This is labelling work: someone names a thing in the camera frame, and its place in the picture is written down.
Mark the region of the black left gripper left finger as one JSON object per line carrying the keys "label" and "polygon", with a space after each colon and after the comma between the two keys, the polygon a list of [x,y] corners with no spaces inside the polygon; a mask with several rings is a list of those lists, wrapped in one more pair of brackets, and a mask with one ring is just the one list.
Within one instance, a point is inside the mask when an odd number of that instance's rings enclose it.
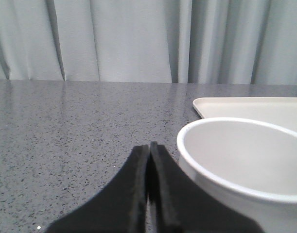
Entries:
{"label": "black left gripper left finger", "polygon": [[148,145],[133,147],[115,177],[91,200],[53,222],[48,233],[143,233]]}

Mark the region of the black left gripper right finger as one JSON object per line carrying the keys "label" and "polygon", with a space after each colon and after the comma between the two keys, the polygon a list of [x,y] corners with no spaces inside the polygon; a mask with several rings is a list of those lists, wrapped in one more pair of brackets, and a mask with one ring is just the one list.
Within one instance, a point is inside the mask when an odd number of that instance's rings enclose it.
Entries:
{"label": "black left gripper right finger", "polygon": [[149,199],[157,233],[261,233],[254,220],[223,205],[196,185],[164,145],[151,142]]}

